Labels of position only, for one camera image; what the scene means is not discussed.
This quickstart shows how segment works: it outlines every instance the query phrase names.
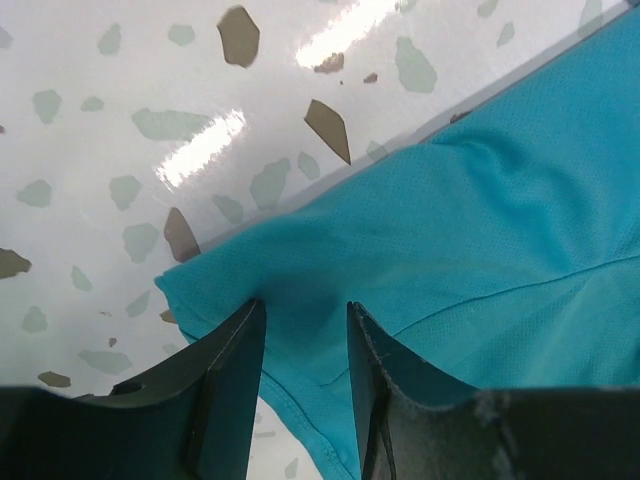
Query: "brown stone chip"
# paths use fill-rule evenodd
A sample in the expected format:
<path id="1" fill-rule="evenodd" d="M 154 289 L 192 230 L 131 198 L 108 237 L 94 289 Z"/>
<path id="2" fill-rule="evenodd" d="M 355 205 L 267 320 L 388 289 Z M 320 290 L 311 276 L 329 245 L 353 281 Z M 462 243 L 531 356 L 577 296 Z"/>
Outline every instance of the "brown stone chip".
<path id="1" fill-rule="evenodd" d="M 338 113 L 318 100 L 311 100 L 304 121 L 331 150 L 351 165 L 347 130 Z"/>
<path id="2" fill-rule="evenodd" d="M 243 6 L 227 10 L 218 23 L 218 31 L 227 63 L 244 68 L 253 63 L 258 55 L 260 30 Z"/>
<path id="3" fill-rule="evenodd" d="M 376 83 L 377 81 L 378 81 L 377 73 L 370 73 L 369 75 L 364 77 L 364 80 L 363 80 L 364 83 Z"/>
<path id="4" fill-rule="evenodd" d="M 167 323 L 176 323 L 176 317 L 173 316 L 173 312 L 171 310 L 165 310 L 160 314 L 160 318 L 163 322 Z"/>
<path id="5" fill-rule="evenodd" d="M 454 124 L 456 123 L 458 120 L 462 120 L 464 117 L 466 117 L 467 115 L 469 115 L 471 113 L 471 111 L 468 112 L 462 112 L 462 113 L 456 113 L 453 117 L 451 117 L 451 120 L 449 120 L 450 124 Z"/>
<path id="6" fill-rule="evenodd" d="M 0 248 L 0 279 L 15 277 L 20 272 L 28 272 L 31 262 L 13 250 Z"/>
<path id="7" fill-rule="evenodd" d="M 169 210 L 167 223 L 164 226 L 164 238 L 169 242 L 173 258 L 180 263 L 200 255 L 200 247 L 191 227 L 182 212 L 175 207 Z"/>
<path id="8" fill-rule="evenodd" d="M 68 388 L 71 386 L 71 379 L 69 377 L 51 371 L 38 375 L 38 380 L 50 387 Z"/>

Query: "black plastic piece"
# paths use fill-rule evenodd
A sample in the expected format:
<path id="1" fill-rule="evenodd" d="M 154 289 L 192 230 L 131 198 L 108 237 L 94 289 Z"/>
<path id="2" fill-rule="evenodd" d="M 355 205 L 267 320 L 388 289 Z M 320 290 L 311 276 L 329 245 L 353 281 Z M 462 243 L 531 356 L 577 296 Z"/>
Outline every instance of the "black plastic piece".
<path id="1" fill-rule="evenodd" d="M 640 478 L 640 389 L 476 390 L 347 316 L 363 480 Z"/>
<path id="2" fill-rule="evenodd" d="M 0 388 L 0 478 L 244 480 L 265 330 L 250 301 L 108 396 Z"/>

